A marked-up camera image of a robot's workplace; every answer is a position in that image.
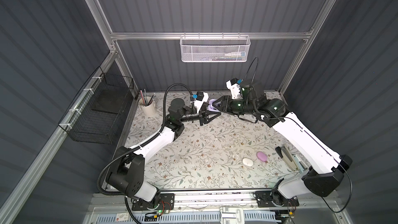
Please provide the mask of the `lavender earbud case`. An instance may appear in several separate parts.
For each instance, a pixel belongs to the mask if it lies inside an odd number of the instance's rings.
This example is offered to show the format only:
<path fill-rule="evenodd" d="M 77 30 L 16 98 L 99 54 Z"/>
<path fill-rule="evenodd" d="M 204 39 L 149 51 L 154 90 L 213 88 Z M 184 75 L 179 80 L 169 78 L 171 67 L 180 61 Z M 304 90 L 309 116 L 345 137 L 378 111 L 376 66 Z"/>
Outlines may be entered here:
<path fill-rule="evenodd" d="M 210 99 L 208 102 L 208 107 L 207 110 L 211 112 L 220 112 L 215 106 L 213 106 L 213 103 L 216 101 L 216 99 Z"/>

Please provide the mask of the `pink earbud charging case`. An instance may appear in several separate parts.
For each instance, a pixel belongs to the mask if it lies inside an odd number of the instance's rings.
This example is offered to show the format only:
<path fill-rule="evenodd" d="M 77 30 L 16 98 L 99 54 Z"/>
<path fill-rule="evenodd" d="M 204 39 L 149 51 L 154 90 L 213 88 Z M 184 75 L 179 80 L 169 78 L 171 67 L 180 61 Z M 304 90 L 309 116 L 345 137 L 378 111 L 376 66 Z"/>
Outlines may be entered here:
<path fill-rule="evenodd" d="M 262 162 L 267 162 L 268 161 L 268 156 L 265 153 L 261 152 L 261 151 L 258 151 L 256 156 L 257 156 L 258 160 L 260 160 Z"/>

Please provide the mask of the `white earbud case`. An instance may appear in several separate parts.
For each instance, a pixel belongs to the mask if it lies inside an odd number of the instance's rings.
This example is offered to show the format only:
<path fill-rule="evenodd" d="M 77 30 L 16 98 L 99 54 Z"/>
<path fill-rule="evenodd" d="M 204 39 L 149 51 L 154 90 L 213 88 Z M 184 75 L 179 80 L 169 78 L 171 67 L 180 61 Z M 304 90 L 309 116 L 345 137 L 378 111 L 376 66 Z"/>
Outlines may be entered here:
<path fill-rule="evenodd" d="M 254 165 L 254 162 L 249 158 L 243 158 L 242 163 L 244 166 L 247 166 L 247 167 L 252 167 Z"/>

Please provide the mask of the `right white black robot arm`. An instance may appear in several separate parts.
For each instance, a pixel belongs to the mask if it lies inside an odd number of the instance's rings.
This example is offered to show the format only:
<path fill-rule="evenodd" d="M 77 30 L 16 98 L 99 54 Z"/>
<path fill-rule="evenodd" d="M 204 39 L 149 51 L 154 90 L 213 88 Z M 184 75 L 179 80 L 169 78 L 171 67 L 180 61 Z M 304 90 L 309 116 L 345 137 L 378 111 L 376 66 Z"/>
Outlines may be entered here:
<path fill-rule="evenodd" d="M 343 181 L 352 164 L 348 155 L 339 155 L 323 144 L 280 99 L 267 99 L 252 85 L 240 86 L 240 95 L 224 95 L 212 106 L 235 116 L 250 114 L 257 121 L 287 139 L 310 163 L 304 172 L 289 179 L 280 180 L 273 188 L 275 199 L 287 200 L 313 193 L 318 197 L 329 196 Z"/>

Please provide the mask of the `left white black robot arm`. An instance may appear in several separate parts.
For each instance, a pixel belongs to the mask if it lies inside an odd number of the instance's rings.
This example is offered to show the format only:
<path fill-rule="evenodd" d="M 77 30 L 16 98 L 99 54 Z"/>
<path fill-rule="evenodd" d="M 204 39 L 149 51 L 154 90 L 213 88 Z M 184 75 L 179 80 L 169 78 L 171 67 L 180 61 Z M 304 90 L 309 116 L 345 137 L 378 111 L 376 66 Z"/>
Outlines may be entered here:
<path fill-rule="evenodd" d="M 145 165 L 156 153 L 182 134 L 184 122 L 198 120 L 200 125 L 204 125 L 221 115 L 220 112 L 209 111 L 207 101 L 208 94 L 204 92 L 197 92 L 191 97 L 190 107 L 186 106 L 181 98 L 173 99 L 169 113 L 164 114 L 158 132 L 136 146 L 120 147 L 117 150 L 115 159 L 101 172 L 101 175 L 107 174 L 105 182 L 116 191 L 102 190 L 102 194 L 122 195 L 157 205 L 160 191 L 145 181 Z"/>

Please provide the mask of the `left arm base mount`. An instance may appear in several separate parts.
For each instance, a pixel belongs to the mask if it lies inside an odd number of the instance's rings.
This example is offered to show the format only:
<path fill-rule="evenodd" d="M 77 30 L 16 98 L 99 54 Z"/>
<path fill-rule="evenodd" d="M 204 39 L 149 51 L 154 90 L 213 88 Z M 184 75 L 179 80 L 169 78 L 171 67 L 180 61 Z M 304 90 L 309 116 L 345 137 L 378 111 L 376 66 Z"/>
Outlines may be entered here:
<path fill-rule="evenodd" d="M 174 209 L 175 194 L 160 193 L 149 202 L 143 199 L 133 199 L 131 203 L 133 211 L 169 211 Z"/>

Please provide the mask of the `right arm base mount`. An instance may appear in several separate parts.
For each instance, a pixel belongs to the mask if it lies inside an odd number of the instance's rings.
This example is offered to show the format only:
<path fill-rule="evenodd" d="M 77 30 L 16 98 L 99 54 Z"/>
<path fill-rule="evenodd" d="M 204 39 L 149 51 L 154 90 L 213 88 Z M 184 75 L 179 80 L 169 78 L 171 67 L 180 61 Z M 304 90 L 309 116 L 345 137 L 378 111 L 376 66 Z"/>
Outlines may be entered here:
<path fill-rule="evenodd" d="M 272 192 L 271 190 L 255 191 L 253 193 L 258 207 L 298 207 L 299 201 L 297 197 L 287 199 L 280 193 Z"/>

